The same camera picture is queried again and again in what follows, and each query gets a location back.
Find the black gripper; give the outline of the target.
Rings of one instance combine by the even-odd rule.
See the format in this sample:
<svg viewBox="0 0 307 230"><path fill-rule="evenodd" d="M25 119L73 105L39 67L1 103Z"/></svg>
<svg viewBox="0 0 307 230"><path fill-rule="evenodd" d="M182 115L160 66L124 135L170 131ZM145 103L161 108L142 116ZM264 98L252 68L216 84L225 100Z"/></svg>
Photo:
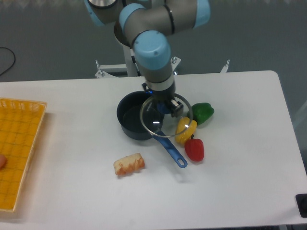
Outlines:
<svg viewBox="0 0 307 230"><path fill-rule="evenodd" d="M175 100L176 86L175 82L166 81L161 83L152 83L146 81L142 84L144 92L153 97L158 102L163 102L168 105L172 117L179 117L183 113L183 104Z"/></svg>

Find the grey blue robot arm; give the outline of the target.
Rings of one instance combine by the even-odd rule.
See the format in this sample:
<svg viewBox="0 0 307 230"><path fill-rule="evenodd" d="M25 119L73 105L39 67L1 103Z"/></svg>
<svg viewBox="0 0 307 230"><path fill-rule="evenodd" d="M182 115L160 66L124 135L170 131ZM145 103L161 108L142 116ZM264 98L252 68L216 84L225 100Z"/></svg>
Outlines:
<svg viewBox="0 0 307 230"><path fill-rule="evenodd" d="M90 17L99 25L115 22L119 41L134 53L145 90L163 103L173 117L183 113L175 100L171 48L167 36L206 24L211 16L207 0L86 0Z"/></svg>

